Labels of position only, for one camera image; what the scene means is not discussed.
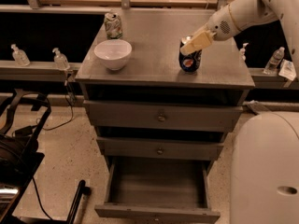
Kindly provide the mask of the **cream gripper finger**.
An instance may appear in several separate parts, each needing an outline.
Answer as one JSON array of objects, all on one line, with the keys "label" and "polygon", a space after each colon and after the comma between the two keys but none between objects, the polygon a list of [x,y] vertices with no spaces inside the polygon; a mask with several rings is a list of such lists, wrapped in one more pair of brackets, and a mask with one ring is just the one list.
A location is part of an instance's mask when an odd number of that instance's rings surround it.
[{"label": "cream gripper finger", "polygon": [[201,34],[204,31],[207,31],[207,30],[208,30],[208,27],[207,27],[207,23],[206,23],[201,28],[199,28],[194,33],[192,33],[192,36],[197,36],[197,35]]},{"label": "cream gripper finger", "polygon": [[182,47],[180,52],[183,55],[189,55],[196,51],[209,47],[213,42],[215,33],[211,31],[202,31],[194,35],[187,35],[182,38]]}]

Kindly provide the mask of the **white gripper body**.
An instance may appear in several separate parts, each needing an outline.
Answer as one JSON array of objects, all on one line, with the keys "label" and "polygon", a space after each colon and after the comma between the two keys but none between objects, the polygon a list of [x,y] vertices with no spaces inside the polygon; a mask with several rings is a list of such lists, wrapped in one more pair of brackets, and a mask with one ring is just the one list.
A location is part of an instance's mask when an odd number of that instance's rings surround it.
[{"label": "white gripper body", "polygon": [[217,41],[227,40],[240,33],[235,25],[230,6],[227,5],[216,11],[207,22],[208,30]]}]

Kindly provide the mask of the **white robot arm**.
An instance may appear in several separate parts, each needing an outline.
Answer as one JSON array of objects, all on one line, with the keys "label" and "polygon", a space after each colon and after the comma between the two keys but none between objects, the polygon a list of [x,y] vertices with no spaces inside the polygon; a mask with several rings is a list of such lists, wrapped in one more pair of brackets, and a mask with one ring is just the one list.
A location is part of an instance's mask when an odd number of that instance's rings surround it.
[{"label": "white robot arm", "polygon": [[[254,25],[279,21],[299,69],[299,0],[234,0],[180,48],[188,55]],[[235,137],[230,224],[299,224],[299,114],[263,112]]]}]

